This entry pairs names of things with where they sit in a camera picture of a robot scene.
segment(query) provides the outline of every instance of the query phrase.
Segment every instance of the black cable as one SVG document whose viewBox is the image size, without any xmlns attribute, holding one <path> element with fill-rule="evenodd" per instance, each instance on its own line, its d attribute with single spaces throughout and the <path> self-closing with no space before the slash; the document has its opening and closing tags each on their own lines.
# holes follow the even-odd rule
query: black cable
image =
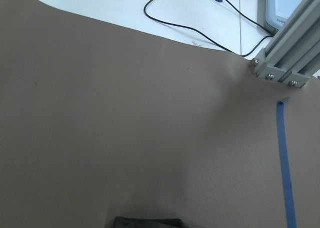
<svg viewBox="0 0 320 228">
<path fill-rule="evenodd" d="M 180 28 L 185 28 L 185 29 L 193 30 L 193 31 L 199 33 L 200 35 L 202 35 L 203 37 L 205 37 L 206 39 L 208 39 L 210 42 L 212 42 L 212 43 L 215 44 L 216 46 L 218 46 L 218 47 L 220 47 L 220 48 L 222 48 L 222 49 L 224 49 L 224 50 L 226 50 L 226 51 L 228 51 L 228 52 L 235 53 L 235 52 L 231 51 L 230 49 L 224 47 L 223 45 L 217 43 L 216 41 L 212 40 L 212 39 L 209 38 L 207 35 L 205 35 L 204 33 L 200 32 L 199 30 L 197 30 L 197 29 L 195 29 L 195 28 L 188 27 L 188 26 L 184 26 L 184 25 L 180 25 L 180 24 L 173 24 L 173 23 L 165 22 L 165 21 L 162 21 L 162 20 L 159 20 L 159 19 L 156 19 L 156 18 L 150 16 L 150 15 L 147 13 L 146 9 L 147 9 L 147 6 L 148 6 L 151 2 L 153 2 L 153 1 L 154 1 L 154 0 L 150 0 L 149 2 L 147 2 L 146 5 L 145 5 L 144 8 L 143 8 L 143 12 L 144 12 L 144 14 L 145 14 L 148 18 L 150 18 L 150 19 L 152 19 L 152 20 L 154 20 L 154 21 L 157 21 L 157 22 L 159 22 L 159 23 L 163 23 L 163 24 L 167 24 L 167 25 L 172 25 L 172 26 L 176 26 L 176 27 L 180 27 Z M 237 10 L 237 9 L 235 8 L 235 6 L 233 6 L 228 0 L 226 0 L 226 1 L 227 1 L 238 13 L 240 13 L 243 17 L 245 17 L 245 18 L 248 19 L 249 21 L 257 24 L 256 22 L 254 22 L 254 21 L 252 21 L 251 19 L 249 19 L 247 16 L 243 15 L 243 14 L 242 14 L 239 10 Z M 264 39 L 269 38 L 269 37 L 273 37 L 273 36 L 272 36 L 272 35 L 265 36 L 264 38 L 262 38 L 262 39 L 260 40 L 260 42 L 259 42 L 249 53 L 247 53 L 247 54 L 245 54 L 245 55 L 241 55 L 241 56 L 242 56 L 242 57 L 246 57 L 246 56 L 250 55 L 250 54 L 262 43 L 262 41 L 263 41 Z"/>
</svg>

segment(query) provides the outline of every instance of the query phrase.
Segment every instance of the metal frame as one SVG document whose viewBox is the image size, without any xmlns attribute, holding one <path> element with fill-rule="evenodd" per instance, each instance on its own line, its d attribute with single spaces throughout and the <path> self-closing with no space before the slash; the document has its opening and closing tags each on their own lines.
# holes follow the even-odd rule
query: metal frame
<svg viewBox="0 0 320 228">
<path fill-rule="evenodd" d="M 253 59 L 260 78 L 302 87 L 320 69 L 320 0 L 303 0 Z"/>
</svg>

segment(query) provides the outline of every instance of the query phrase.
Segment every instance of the bolt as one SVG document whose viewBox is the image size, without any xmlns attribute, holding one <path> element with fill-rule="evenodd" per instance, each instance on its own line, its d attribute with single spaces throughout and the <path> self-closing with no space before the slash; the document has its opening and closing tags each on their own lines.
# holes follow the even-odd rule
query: bolt
<svg viewBox="0 0 320 228">
<path fill-rule="evenodd" d="M 272 80 L 275 78 L 275 75 L 274 74 L 267 74 L 265 79 L 269 79 L 269 80 Z"/>
<path fill-rule="evenodd" d="M 289 86 L 295 86 L 298 84 L 298 82 L 296 80 L 292 80 L 288 84 L 289 84 Z"/>
<path fill-rule="evenodd" d="M 253 66 L 256 67 L 256 66 L 258 65 L 258 63 L 259 63 L 259 60 L 258 60 L 258 59 L 254 59 L 254 60 L 253 60 Z"/>
</svg>

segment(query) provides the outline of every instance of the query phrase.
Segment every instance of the hex screw head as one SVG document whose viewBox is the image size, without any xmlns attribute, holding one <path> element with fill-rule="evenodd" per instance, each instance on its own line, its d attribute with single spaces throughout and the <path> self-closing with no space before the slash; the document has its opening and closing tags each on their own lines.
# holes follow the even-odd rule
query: hex screw head
<svg viewBox="0 0 320 228">
<path fill-rule="evenodd" d="M 290 81 L 289 83 L 288 83 L 288 85 L 289 86 L 295 86 L 295 85 L 297 85 L 298 84 L 298 82 L 296 81 L 296 80 L 292 80 L 292 81 Z"/>
<path fill-rule="evenodd" d="M 259 60 L 258 59 L 255 59 L 254 61 L 253 61 L 253 66 L 257 66 L 258 65 L 258 63 L 259 63 Z"/>
<path fill-rule="evenodd" d="M 268 79 L 268 80 L 272 80 L 272 79 L 274 79 L 275 78 L 275 75 L 274 74 L 267 74 L 266 76 L 265 76 L 265 79 Z"/>
</svg>

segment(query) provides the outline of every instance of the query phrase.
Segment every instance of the blue tape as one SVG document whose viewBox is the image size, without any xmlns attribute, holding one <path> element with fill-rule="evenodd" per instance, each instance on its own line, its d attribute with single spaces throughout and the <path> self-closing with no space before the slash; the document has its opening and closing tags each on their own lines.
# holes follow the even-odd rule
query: blue tape
<svg viewBox="0 0 320 228">
<path fill-rule="evenodd" d="M 276 126 L 278 132 L 278 143 L 279 143 L 279 155 L 281 163 L 282 173 L 282 185 L 284 194 L 284 204 L 286 213 L 286 224 L 287 228 L 297 228 L 296 213 L 294 195 L 291 185 L 288 150 L 286 142 L 286 129 L 285 129 L 285 102 L 289 98 L 279 101 L 276 104 Z"/>
</svg>

